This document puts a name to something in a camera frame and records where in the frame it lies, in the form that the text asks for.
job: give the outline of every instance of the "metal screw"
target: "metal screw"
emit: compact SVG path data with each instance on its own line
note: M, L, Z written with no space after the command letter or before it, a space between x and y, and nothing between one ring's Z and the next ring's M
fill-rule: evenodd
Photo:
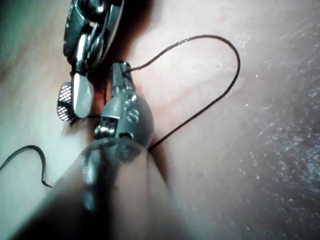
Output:
M126 114L126 120L129 123L136 124L139 122L139 112L137 109L131 109Z

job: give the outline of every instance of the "skin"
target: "skin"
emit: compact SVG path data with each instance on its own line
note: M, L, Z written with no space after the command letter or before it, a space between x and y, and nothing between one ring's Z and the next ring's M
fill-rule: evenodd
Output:
M56 116L60 86L70 80L62 53L69 5L15 0L1 6L0 159L37 145L47 157L50 184L92 142L95 123L70 128ZM191 238L316 239L319 4L150 0L137 5L125 15L106 69L114 60L139 66L198 34L226 37L242 59L229 95L152 153ZM219 96L236 67L225 44L202 39L133 73L154 115L154 141ZM92 76L93 114L103 106L103 77L104 71ZM50 191L40 183L40 172L37 154L27 151L0 173L0 239Z

